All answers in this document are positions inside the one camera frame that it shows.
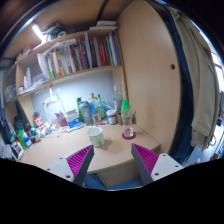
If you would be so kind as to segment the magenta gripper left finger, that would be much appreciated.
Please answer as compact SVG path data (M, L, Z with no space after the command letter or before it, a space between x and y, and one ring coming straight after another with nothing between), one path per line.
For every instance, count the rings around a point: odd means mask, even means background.
M81 186L84 182L86 172L94 156L94 146L89 145L73 154L59 157L51 163L46 170L65 180Z

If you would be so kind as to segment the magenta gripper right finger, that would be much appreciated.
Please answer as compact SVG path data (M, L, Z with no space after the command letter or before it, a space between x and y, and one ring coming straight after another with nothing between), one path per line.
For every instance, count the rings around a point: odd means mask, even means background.
M139 170L143 185L150 184L183 169L183 166L167 153L157 154L137 144L132 144L131 154Z

